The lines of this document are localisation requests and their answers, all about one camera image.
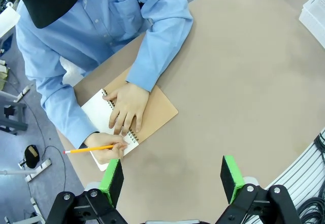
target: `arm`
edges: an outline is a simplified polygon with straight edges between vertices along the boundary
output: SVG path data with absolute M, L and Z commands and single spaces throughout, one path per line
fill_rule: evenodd
M 60 132 L 79 148 L 97 129 L 77 104 L 73 88 L 62 84 L 66 71 L 60 64 L 59 54 L 40 41 L 24 23 L 20 22 L 16 30 L 26 76 L 36 81 L 37 91 L 42 95 L 42 108 Z
M 185 41 L 193 18 L 187 0 L 138 0 L 143 18 L 151 19 L 127 81 L 151 91 Z

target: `person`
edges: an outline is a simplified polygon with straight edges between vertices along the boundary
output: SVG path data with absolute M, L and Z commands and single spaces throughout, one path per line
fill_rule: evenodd
M 189 34 L 193 18 L 187 0 L 22 0 L 17 12 L 25 73 L 35 80 L 48 118 L 76 148 L 115 144 L 94 151 L 100 163 L 122 157 L 126 144 L 117 135 L 126 135 L 134 117 L 136 131 L 141 129 L 150 91 Z M 66 71 L 59 58 L 87 75 L 144 31 L 127 83 L 104 98 L 116 99 L 109 127 L 115 126 L 117 135 L 97 133 L 73 88 L 63 84 Z

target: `shirt pocket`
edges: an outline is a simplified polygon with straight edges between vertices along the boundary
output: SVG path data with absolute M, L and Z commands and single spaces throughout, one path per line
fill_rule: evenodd
M 143 23 L 138 0 L 111 2 L 110 9 L 114 19 L 127 34 L 133 36 L 138 33 Z

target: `gray floor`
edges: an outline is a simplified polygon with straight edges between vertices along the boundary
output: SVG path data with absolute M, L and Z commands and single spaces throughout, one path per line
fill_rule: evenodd
M 12 72 L 9 82 L 21 91 L 30 84 L 24 74 L 24 63 L 20 52 L 17 50 L 15 41 L 10 51 L 1 59 L 9 64 Z M 10 85 L 5 86 L 4 91 L 17 94 L 17 91 Z M 45 145 L 54 145 L 60 152 L 63 147 L 59 141 L 53 124 L 47 119 L 45 112 L 40 106 L 40 95 L 36 92 L 35 86 L 25 96 L 25 102 L 30 106 L 25 111 L 25 120 L 28 123 L 28 130 L 13 136 L 0 131 L 0 170 L 17 169 L 18 162 L 23 159 L 23 153 L 27 145 L 35 144 L 40 152 L 44 152 Z M 40 129 L 43 132 L 45 142 L 42 140 Z M 54 148 L 48 148 L 45 159 L 51 158 L 52 165 L 34 179 L 30 184 L 31 195 L 35 198 L 42 214 L 47 217 L 56 195 L 63 191 L 64 168 L 62 159 Z M 76 195 L 83 191 L 83 187 L 72 168 L 67 157 L 64 157 L 66 164 L 67 182 L 66 190 L 72 191 Z M 7 216 L 11 222 L 19 221 L 27 217 L 27 212 L 32 212 L 28 185 L 21 176 L 0 176 L 0 223 Z

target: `stool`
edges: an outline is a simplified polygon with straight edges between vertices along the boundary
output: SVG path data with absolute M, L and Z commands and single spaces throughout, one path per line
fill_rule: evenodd
M 25 104 L 0 100 L 0 130 L 10 134 L 17 134 L 19 130 L 26 131 L 28 125 L 23 122 L 24 108 Z M 13 116 L 15 112 L 17 119 L 10 119 L 9 116 Z

